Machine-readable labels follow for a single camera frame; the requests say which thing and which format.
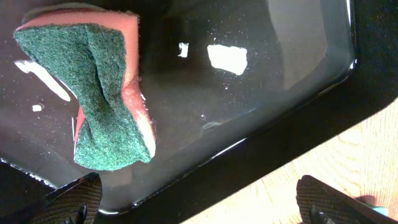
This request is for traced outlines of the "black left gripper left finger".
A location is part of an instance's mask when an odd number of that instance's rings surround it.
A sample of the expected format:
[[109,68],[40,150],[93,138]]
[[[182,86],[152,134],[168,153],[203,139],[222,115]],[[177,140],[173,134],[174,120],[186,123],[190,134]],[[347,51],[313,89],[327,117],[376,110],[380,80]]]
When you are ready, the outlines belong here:
[[100,175],[89,173],[47,194],[1,223],[94,223],[103,196]]

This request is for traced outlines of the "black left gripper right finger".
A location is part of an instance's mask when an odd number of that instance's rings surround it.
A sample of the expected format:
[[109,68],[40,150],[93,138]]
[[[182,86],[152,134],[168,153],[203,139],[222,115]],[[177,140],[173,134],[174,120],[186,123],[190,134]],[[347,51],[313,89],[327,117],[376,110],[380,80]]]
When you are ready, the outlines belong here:
[[397,221],[381,214],[326,183],[304,175],[296,186],[296,201],[302,222],[312,223],[391,223]]

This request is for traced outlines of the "pink and green sponge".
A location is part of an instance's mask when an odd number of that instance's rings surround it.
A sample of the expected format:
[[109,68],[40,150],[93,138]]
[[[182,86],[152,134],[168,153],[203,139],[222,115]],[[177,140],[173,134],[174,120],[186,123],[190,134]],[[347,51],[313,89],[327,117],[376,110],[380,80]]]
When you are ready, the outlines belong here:
[[29,11],[14,31],[20,48],[79,103],[74,161],[114,171],[155,155],[139,88],[139,16],[71,2]]

